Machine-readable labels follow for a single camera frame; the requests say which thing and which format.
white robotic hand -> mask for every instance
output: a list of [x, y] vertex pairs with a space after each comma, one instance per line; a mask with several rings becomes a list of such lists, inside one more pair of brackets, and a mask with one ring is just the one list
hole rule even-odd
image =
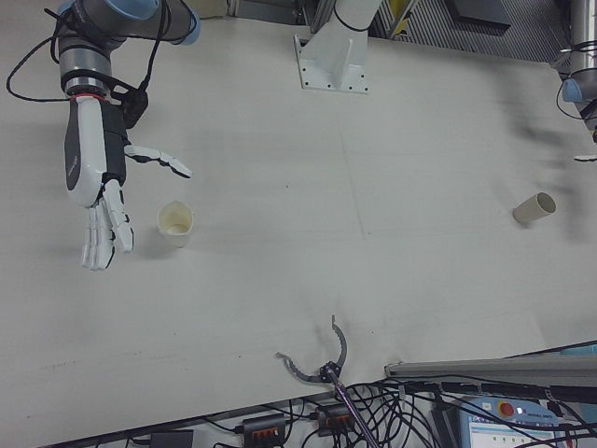
[[124, 211], [122, 190], [117, 180], [104, 185], [104, 192], [89, 207], [89, 225], [85, 229], [85, 243], [81, 265], [91, 271], [103, 271], [114, 257], [114, 241], [120, 252], [132, 251], [133, 234], [129, 216]]
[[176, 158], [131, 145], [120, 109], [90, 94], [71, 101], [64, 155], [69, 197], [89, 213], [81, 264], [92, 271], [109, 266], [115, 242], [120, 252], [132, 251], [133, 232], [121, 189], [126, 179], [125, 155], [141, 163], [157, 161], [184, 178], [192, 176]]

screen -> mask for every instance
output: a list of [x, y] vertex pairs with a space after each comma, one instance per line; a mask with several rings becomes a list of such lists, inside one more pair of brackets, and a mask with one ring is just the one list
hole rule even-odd
[[[514, 448], [523, 443], [533, 441], [529, 437], [520, 434], [506, 425], [497, 425], [488, 421], [482, 421], [483, 419], [480, 418], [475, 418], [474, 420], [477, 421], [468, 422], [471, 448]], [[552, 431], [544, 429], [523, 429], [523, 431], [541, 441], [553, 439], [554, 437]], [[541, 448], [548, 447], [548, 445], [536, 446]]]

metal bracket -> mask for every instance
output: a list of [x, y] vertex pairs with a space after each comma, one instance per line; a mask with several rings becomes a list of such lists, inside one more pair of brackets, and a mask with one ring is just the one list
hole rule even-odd
[[334, 14], [308, 43], [295, 35], [303, 89], [367, 94], [367, 27], [382, 0], [338, 0]]

black connector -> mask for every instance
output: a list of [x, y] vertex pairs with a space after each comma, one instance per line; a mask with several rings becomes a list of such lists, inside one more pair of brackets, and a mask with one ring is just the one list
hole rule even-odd
[[319, 425], [317, 430], [319, 437], [346, 434], [354, 431], [353, 417], [343, 404], [319, 406], [317, 408], [317, 423]]
[[285, 442], [286, 418], [283, 413], [243, 420], [244, 448], [273, 448]]

robot finger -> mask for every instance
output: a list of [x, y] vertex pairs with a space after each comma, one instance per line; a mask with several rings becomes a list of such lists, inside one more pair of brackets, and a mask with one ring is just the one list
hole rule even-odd
[[186, 179], [189, 179], [193, 176], [193, 172], [190, 171], [184, 163], [182, 163], [176, 157], [173, 157], [163, 151], [158, 151], [157, 149], [152, 149], [150, 147], [135, 147], [133, 145], [127, 145], [124, 147], [124, 153], [139, 163], [156, 161], [161, 166], [168, 166], [173, 173]]
[[124, 199], [120, 184], [116, 179], [109, 180], [104, 185], [103, 198], [105, 209], [112, 222], [112, 231], [115, 234], [118, 248], [121, 252], [132, 251], [133, 234], [128, 215], [124, 211]]
[[114, 239], [112, 224], [105, 208], [105, 202], [100, 201], [97, 210], [97, 249], [95, 266], [98, 270], [107, 269], [114, 257]]
[[83, 236], [83, 250], [81, 253], [81, 266], [84, 268], [91, 269], [92, 258], [91, 258], [91, 228], [93, 227], [93, 221], [95, 220], [95, 210], [88, 208], [88, 221], [85, 227], [85, 233]]

